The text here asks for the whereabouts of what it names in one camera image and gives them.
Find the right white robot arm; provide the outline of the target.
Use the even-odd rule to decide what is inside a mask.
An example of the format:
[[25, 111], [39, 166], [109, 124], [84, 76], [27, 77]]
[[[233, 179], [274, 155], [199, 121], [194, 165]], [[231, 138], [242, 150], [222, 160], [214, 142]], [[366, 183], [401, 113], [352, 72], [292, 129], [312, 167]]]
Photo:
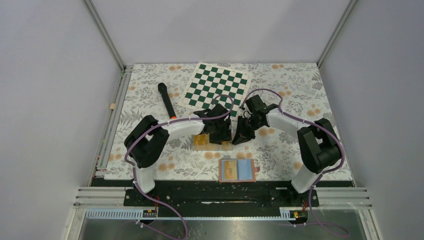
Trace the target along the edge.
[[248, 109], [250, 116], [237, 118], [233, 145], [253, 140], [255, 132], [264, 126], [297, 138], [303, 165], [290, 181], [286, 193], [291, 205], [301, 205], [307, 199], [306, 192], [319, 181], [321, 175], [328, 172], [328, 167], [344, 161], [341, 142], [326, 118], [314, 122], [301, 119], [283, 111], [277, 104], [265, 104], [258, 95], [245, 100], [242, 107]]

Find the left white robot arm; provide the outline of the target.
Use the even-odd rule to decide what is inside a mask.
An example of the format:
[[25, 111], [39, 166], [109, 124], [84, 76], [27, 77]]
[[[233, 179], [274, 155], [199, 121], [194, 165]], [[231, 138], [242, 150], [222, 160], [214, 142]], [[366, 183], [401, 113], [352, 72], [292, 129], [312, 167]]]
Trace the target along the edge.
[[220, 141], [231, 137], [231, 111], [221, 104], [196, 111], [186, 117], [157, 120], [145, 116], [124, 140], [125, 162], [132, 165], [133, 182], [138, 189], [136, 199], [144, 206], [155, 200], [155, 170], [167, 142], [191, 135], [218, 135]]

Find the tan leather card holder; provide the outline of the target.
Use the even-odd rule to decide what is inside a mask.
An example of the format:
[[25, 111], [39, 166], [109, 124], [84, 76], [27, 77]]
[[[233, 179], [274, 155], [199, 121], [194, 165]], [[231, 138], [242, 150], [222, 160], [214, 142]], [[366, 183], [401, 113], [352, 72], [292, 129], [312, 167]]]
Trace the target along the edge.
[[220, 183], [254, 183], [256, 168], [253, 159], [220, 159], [218, 181]]

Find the single yellow credit card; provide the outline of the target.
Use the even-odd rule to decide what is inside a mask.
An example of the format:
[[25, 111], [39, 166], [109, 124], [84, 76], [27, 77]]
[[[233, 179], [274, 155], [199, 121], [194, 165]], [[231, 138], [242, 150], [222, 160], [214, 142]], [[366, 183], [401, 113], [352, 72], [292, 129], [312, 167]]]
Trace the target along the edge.
[[238, 166], [236, 160], [226, 160], [223, 162], [223, 179], [233, 181], [238, 179]]

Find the clear acrylic card box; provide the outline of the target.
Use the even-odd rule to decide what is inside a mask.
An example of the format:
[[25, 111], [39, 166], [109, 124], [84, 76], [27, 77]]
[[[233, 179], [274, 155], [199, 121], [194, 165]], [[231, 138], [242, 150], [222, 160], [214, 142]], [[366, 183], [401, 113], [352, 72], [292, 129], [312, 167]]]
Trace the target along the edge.
[[199, 134], [193, 135], [191, 149], [193, 151], [232, 151], [234, 146], [231, 141], [212, 143], [209, 134]]

